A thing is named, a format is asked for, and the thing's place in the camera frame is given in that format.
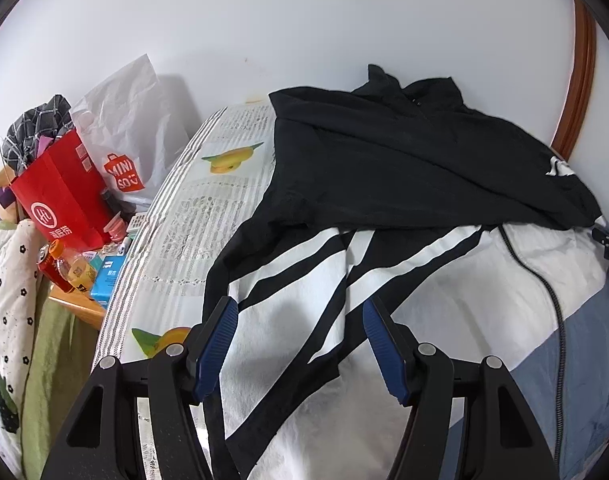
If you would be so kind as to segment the brown wooden door frame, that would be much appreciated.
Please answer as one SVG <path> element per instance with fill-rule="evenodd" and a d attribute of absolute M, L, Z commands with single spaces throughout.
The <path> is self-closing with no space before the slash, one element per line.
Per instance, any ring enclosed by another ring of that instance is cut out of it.
<path fill-rule="evenodd" d="M 580 136 L 591 99 L 597 58 L 597 24 L 583 0 L 573 0 L 573 63 L 565 104 L 551 148 L 569 160 Z"/>

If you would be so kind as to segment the green cloth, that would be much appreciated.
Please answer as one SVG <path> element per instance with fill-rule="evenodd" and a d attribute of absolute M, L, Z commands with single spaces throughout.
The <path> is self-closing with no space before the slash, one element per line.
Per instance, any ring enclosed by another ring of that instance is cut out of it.
<path fill-rule="evenodd" d="M 22 468 L 39 479 L 58 431 L 90 374 L 98 330 L 48 298 L 42 284 L 35 305 L 35 335 L 24 412 Z"/>

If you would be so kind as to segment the white Miniso plastic bag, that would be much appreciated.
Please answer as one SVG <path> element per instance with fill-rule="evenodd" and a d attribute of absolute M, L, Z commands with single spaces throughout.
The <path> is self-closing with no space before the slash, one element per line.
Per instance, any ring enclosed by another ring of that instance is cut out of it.
<path fill-rule="evenodd" d="M 190 142 L 146 54 L 88 91 L 70 116 L 109 191 L 139 210 L 150 206 Z"/>

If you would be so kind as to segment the black white blue jacket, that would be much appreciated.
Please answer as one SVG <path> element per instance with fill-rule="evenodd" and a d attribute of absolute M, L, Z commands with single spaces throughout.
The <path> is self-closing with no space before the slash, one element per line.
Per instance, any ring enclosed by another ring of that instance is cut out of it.
<path fill-rule="evenodd" d="M 411 408 L 363 325 L 394 322 L 454 360 L 497 356 L 562 479 L 609 439 L 609 262 L 594 195 L 548 146 L 472 110 L 452 79 L 274 92 L 272 180 L 208 274 L 205 310 L 277 300 L 299 347 L 240 428 L 205 400 L 218 479 L 382 479 Z"/>

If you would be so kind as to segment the fruit print bed sheet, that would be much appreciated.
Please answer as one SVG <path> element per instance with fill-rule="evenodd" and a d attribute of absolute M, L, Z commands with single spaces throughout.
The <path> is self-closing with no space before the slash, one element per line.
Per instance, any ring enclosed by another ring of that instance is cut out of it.
<path fill-rule="evenodd" d="M 274 167 L 269 102 L 211 116 L 164 180 L 122 266 L 96 356 L 136 361 L 134 330 L 163 334 L 201 321 L 207 275 L 242 222 L 251 218 Z M 224 362 L 223 429 L 240 428 L 299 347 L 298 320 L 277 300 L 239 315 Z"/>

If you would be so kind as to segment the orange cap drink bottle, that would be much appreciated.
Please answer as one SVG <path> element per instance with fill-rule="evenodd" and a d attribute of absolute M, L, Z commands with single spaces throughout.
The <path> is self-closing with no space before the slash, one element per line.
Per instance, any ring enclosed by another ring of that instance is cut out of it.
<path fill-rule="evenodd" d="M 78 292 L 88 295 L 96 280 L 96 270 L 80 252 L 67 247 L 61 240 L 53 240 L 48 252 L 56 261 L 59 274 Z"/>

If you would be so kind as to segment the blue tissue pack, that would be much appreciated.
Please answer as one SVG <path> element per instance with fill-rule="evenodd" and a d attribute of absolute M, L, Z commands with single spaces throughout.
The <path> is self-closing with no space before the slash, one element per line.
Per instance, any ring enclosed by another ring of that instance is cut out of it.
<path fill-rule="evenodd" d="M 124 261 L 126 261 L 125 255 L 107 256 L 96 275 L 90 296 L 96 304 L 104 309 L 108 308 Z"/>

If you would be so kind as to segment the white floral quilt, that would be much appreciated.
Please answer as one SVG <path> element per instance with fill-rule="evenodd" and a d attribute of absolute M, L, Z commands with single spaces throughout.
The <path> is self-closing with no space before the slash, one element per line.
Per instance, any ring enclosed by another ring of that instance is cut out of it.
<path fill-rule="evenodd" d="M 31 220 L 0 221 L 0 457 L 21 479 L 21 415 L 41 285 L 36 267 L 43 239 Z"/>

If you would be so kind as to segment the black plaid cloth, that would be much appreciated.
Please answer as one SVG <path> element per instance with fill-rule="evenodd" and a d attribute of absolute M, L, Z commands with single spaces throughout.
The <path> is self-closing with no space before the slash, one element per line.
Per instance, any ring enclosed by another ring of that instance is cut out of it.
<path fill-rule="evenodd" d="M 39 157 L 39 140 L 59 140 L 72 127 L 71 105 L 61 94 L 27 110 L 0 139 L 3 162 L 19 176 Z"/>

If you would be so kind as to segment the red paper shopping bag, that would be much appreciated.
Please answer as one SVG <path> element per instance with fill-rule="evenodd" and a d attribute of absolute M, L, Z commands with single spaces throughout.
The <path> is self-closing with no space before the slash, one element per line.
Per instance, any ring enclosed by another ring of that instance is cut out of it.
<path fill-rule="evenodd" d="M 114 214 L 102 197 L 105 181 L 76 130 L 70 130 L 10 184 L 16 199 L 50 242 L 86 252 L 110 242 Z"/>

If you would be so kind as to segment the wooden bedside table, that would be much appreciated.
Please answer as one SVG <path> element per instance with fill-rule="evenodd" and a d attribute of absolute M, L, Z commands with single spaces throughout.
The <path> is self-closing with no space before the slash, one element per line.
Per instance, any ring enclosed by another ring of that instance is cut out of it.
<path fill-rule="evenodd" d="M 82 292 L 64 292 L 57 285 L 50 285 L 48 298 L 65 307 L 81 321 L 101 330 L 106 315 L 106 309 Z"/>

